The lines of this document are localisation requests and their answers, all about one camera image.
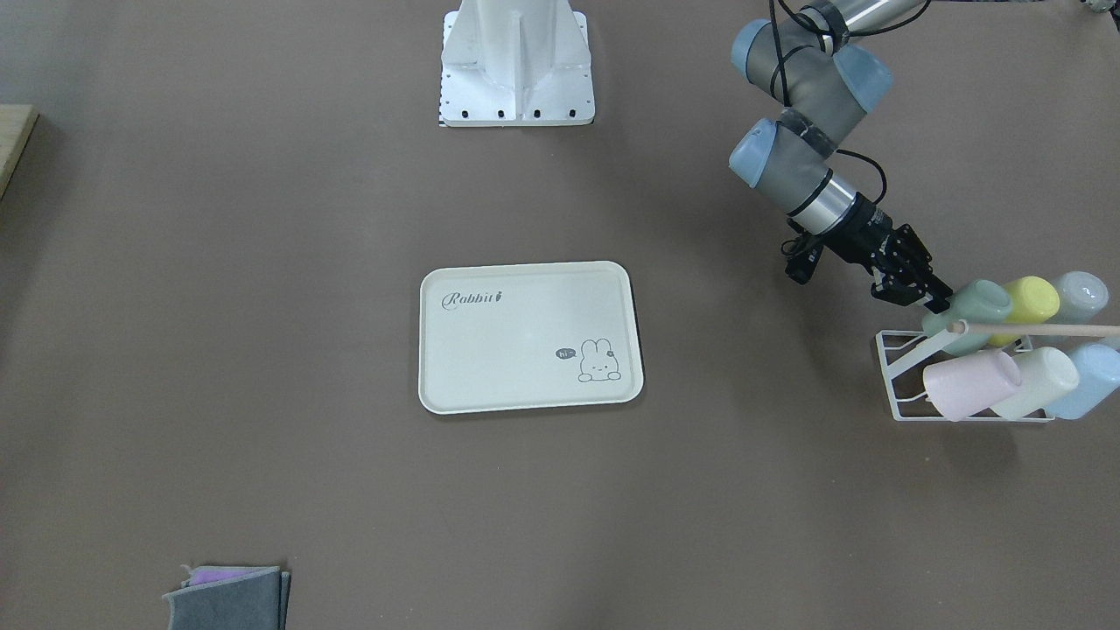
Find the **gray towel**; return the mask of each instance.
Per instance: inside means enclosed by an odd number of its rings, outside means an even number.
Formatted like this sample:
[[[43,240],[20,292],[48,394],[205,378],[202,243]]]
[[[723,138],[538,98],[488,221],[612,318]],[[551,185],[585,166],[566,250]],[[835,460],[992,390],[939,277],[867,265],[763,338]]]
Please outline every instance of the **gray towel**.
[[[209,581],[221,573],[231,577]],[[168,630],[283,630],[289,582],[278,566],[195,568],[183,590],[164,595]]]

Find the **white metal base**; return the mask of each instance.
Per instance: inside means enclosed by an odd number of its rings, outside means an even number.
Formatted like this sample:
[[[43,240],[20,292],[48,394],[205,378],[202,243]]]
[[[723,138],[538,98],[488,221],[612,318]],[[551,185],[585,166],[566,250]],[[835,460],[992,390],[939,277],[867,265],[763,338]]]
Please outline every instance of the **white metal base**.
[[[451,11],[444,18],[445,46],[458,15]],[[587,17],[578,11],[572,15],[586,44]],[[590,64],[554,66],[536,85],[517,92],[495,83],[480,66],[444,64],[439,122],[447,127],[561,127],[595,120]]]
[[[922,383],[922,370],[916,369],[928,364],[928,359],[946,345],[961,339],[962,334],[942,331],[932,337],[913,331],[879,331],[875,335],[875,349],[879,358],[879,370],[883,372],[883,385],[887,390],[887,402],[890,415],[898,421],[951,421],[942,416],[925,397]],[[1032,350],[1030,337],[1024,337],[1012,350],[1026,352]],[[1034,411],[1025,418],[1001,418],[990,410],[964,418],[962,423],[999,423],[999,424],[1045,424],[1054,418],[1042,410]]]

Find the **wooden block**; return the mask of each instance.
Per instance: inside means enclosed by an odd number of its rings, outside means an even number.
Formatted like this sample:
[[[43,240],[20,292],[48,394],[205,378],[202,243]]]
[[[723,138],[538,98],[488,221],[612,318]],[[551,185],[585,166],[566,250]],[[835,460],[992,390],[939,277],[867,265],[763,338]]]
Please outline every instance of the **wooden block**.
[[[0,105],[0,197],[38,118],[31,105]]]

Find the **robotic arm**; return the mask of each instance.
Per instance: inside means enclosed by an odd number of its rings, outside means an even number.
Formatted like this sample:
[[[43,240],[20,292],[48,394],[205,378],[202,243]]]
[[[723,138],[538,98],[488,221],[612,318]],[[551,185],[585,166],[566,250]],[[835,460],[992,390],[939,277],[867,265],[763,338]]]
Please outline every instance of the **robotic arm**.
[[[777,26],[747,25],[731,63],[748,82],[781,101],[776,122],[758,121],[731,154],[730,167],[766,195],[797,232],[784,249],[786,275],[812,277],[824,248],[874,277],[871,295],[898,305],[922,302],[941,313],[953,290],[909,225],[890,216],[837,175],[824,159],[890,89],[890,71],[853,37],[895,20],[921,0],[813,0]]]

